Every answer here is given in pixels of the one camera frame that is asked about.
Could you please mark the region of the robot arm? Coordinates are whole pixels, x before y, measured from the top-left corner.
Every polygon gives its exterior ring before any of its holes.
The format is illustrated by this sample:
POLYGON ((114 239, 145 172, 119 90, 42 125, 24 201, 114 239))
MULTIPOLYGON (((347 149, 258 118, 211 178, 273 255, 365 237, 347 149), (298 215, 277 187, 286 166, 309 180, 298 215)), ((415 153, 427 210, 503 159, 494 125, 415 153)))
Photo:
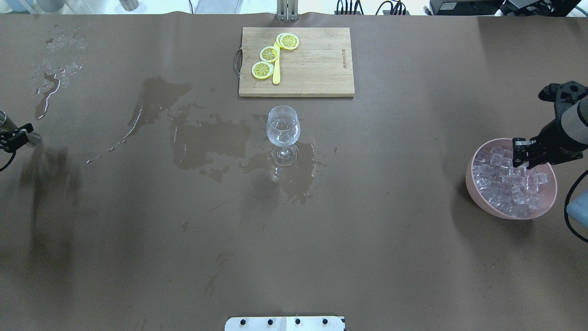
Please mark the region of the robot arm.
POLYGON ((581 159, 588 148, 587 96, 565 93, 549 102, 554 105, 555 118, 529 140, 512 139, 513 167, 569 163, 581 159))

